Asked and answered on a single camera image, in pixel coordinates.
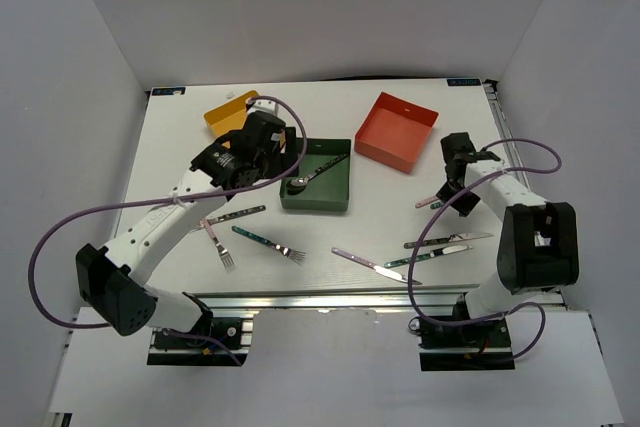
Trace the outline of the black handled spoon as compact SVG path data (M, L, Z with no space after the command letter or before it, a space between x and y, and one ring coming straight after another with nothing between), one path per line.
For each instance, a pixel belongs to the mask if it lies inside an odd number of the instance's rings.
M290 180L286 185L286 191L291 195L297 195L297 194L301 193L302 191L304 191L306 189L307 185L312 180L314 180L315 178L317 178L318 176L320 176L324 172L328 171L329 169L333 168L334 166L336 166L337 164L339 164L340 162L345 160L347 157L348 157L348 154L346 154L346 153L340 154L340 155L332 158L331 160L327 161L325 164L317 167L311 173L309 173L309 174L307 174L305 176L297 177L297 178L294 178L294 179Z

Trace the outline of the pink handled spoon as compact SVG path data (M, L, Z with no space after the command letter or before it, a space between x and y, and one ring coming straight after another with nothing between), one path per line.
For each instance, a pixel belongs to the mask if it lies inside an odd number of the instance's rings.
M422 208L422 207L425 207L425 206L430 206L430 205L432 205L432 204L434 204L434 203L436 203L438 201L439 201L439 199L438 199L437 196L432 196L432 197L428 197L426 199L423 199L421 201L416 202L414 207L416 209L419 209L419 208Z

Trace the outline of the black handled fork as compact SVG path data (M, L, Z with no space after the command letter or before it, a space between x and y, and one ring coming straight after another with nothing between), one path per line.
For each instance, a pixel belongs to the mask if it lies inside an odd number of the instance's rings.
M247 217L250 215L258 214L258 213L264 212L265 210L266 210L265 205L258 205L254 207L249 207L249 208L229 212L227 214L223 214L216 217L207 217L202 221L200 221L198 224L196 224L194 227L192 227L188 231L188 234L204 229L205 223L207 223L209 226L213 226L213 225L217 225L225 222L230 222L232 220L236 220L239 218Z

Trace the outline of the black handled knife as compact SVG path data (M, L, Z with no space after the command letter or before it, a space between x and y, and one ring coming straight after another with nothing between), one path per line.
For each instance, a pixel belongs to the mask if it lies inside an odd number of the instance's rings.
M492 237L491 233L487 232L470 232L470 233L457 233L450 234L444 237L436 237L436 238L428 238L418 243L416 241L406 242L403 244L404 249L413 249L416 245L419 247L429 247L429 246L437 246L437 245L445 245L456 242L477 240L483 238Z

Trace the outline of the green handled fork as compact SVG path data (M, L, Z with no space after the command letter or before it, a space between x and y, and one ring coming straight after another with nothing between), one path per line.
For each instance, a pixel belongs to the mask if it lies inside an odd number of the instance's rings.
M286 258L286 259L288 259L288 260L290 260L290 261L292 261L292 262L294 262L294 263L296 263L298 265L301 265L305 260L306 253L303 252L303 251L292 249L292 248L287 247L285 245L273 242L273 241L271 241L271 240L269 240L269 239L267 239L267 238L265 238L263 236L260 236L260 235L258 235L256 233L253 233L253 232L250 232L250 231L248 231L246 229L243 229L241 227L238 227L238 226L232 226L231 230L234 233L236 233L236 234L238 234L238 235L240 235L240 236L242 236L242 237L244 237L246 239L252 240L253 242L256 242L256 243L258 243L258 244L260 244L260 245L262 245L264 247L267 247L267 248L269 248L271 250L274 250L274 251L278 252L284 258Z

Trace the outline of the pink handled fork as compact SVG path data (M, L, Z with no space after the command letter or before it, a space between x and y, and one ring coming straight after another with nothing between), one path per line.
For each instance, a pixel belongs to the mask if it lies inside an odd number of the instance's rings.
M222 262L222 265L224 266L225 270L227 272L232 272L235 269L235 263L234 260L231 256L231 253L229 252L229 250L220 242L220 240L218 239L218 237L216 236L211 224L209 223L209 221L207 219L203 219L201 221L201 225L203 227L203 229L206 231L206 233L208 234L209 238L212 240L218 256Z

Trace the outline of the green handled knife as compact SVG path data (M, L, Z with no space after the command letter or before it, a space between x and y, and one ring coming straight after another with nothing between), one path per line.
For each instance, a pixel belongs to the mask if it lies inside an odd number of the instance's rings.
M460 253L460 252L465 252L465 251L468 251L468 250L471 250L471 249L472 249L472 246L469 246L469 245L456 245L456 246L437 248L437 249L433 249L433 250L430 250L428 252L425 252L423 254L418 254L415 257L415 262L423 262L423 261L435 259L437 257L452 255L452 254L456 254L456 253ZM406 258L401 258L401 259L393 260L393 261L390 261L390 262L386 262L384 264L384 267L385 268L398 268L398 267L401 267L401 266L409 265L410 262L411 262L411 258L410 257L406 257Z

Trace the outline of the pink handled knife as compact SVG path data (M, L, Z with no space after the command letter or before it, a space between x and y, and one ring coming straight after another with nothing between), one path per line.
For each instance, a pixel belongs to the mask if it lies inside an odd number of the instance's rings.
M331 252L343 259L349 260L351 262L354 262L358 265L364 266L374 272L376 272L378 275L381 275L383 277L386 277L387 279L396 281L396 282L400 282L403 284L412 284L412 285L421 285L421 282L417 281L417 280L412 280L409 281L408 277L404 274L401 274L399 272L395 272L389 268L385 268L383 266L380 266L370 260L367 260L363 257L357 256L353 253L350 253L348 251L345 251L343 249L340 248L336 248L336 247L332 247L331 248Z

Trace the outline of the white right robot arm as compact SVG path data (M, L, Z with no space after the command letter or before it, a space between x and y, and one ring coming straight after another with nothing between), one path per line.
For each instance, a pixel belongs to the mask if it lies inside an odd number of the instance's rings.
M461 344L484 338L484 317L506 314L520 304L579 277L575 209L551 202L510 174L489 148L478 149L466 132L441 140L446 180L437 197L460 216L484 203L501 221L496 271L463 294L452 313L451 331Z

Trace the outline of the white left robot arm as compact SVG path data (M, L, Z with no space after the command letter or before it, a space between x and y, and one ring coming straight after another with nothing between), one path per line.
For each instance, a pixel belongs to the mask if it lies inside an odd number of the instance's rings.
M150 286L154 270L236 190L282 174L297 158L295 128L267 112L249 114L241 129L216 139L191 161L170 201L104 246L79 250L82 299L122 336L149 326L177 331L188 345L202 345L211 334L210 310L191 294Z

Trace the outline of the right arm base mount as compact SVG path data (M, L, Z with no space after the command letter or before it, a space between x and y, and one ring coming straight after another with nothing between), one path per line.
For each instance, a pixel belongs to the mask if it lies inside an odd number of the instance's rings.
M419 360L423 372L472 372L513 370L512 344L507 323L495 317L471 319L464 296L459 296L448 315L428 314L415 301L423 314L408 324L419 338Z

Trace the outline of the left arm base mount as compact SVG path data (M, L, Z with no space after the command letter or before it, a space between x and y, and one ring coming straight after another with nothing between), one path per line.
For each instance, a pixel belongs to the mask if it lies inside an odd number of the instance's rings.
M186 333L154 328L147 354L149 366L241 367L247 359L243 344L245 320L237 316L216 316L197 297L187 297L203 311Z

